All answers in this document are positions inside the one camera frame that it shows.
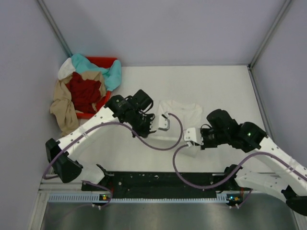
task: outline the turquoise cloth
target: turquoise cloth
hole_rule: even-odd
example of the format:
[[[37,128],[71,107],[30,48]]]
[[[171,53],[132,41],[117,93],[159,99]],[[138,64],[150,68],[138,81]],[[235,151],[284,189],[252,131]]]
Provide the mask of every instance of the turquoise cloth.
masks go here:
[[[105,79],[106,90],[113,91],[121,84],[121,64],[119,60],[115,60],[111,68],[108,69],[98,67],[81,54],[72,55],[71,61],[77,73],[89,70],[100,71]]]

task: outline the beige cloth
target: beige cloth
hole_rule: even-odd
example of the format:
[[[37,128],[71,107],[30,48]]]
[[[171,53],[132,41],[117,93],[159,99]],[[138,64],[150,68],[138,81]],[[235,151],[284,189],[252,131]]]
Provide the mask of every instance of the beige cloth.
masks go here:
[[[101,86],[99,88],[99,91],[101,97],[104,97],[106,95],[105,80],[101,72],[86,71],[80,75],[83,80],[100,81]],[[56,116],[59,128],[62,131],[62,136],[68,135],[69,133],[75,131],[79,127],[76,111],[71,101],[71,92],[69,92],[69,90],[66,87],[66,84],[71,79],[72,75],[69,75],[63,80],[57,80],[53,93],[53,103],[50,106],[50,113]]]

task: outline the black motor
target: black motor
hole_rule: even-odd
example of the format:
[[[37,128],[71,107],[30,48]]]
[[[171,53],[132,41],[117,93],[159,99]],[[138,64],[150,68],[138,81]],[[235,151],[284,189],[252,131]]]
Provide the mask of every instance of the black motor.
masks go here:
[[[105,107],[108,107],[118,117],[120,122],[127,122],[141,137],[146,138],[150,133],[150,125],[154,114],[146,114],[153,107],[153,100],[143,90],[138,90],[135,95],[123,98],[116,95],[110,98]]]

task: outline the white cable tray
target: white cable tray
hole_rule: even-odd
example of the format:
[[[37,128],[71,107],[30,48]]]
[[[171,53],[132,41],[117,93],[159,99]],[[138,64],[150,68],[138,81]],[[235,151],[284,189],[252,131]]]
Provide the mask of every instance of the white cable tray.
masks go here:
[[[105,203],[99,199],[99,194],[50,194],[50,203]],[[194,198],[194,199],[145,199],[124,198],[112,199],[111,203],[228,203],[227,194],[216,194],[216,198]]]

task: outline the red cloth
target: red cloth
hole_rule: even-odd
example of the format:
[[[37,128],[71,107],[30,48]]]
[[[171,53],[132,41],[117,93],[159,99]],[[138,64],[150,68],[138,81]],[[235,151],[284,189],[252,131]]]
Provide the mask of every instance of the red cloth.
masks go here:
[[[100,81],[83,80],[79,73],[73,72],[72,79],[66,84],[66,87],[71,92],[71,101],[75,110],[95,114],[92,103],[101,99],[100,85]]]

